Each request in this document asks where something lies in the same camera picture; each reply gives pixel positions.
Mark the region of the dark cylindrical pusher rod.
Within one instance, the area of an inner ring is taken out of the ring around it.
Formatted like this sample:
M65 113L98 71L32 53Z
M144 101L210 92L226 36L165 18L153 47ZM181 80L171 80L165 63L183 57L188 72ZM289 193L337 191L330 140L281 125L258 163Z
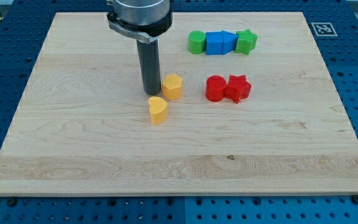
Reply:
M137 51L144 91L148 95L157 95L161 91L158 40L149 44L137 41Z

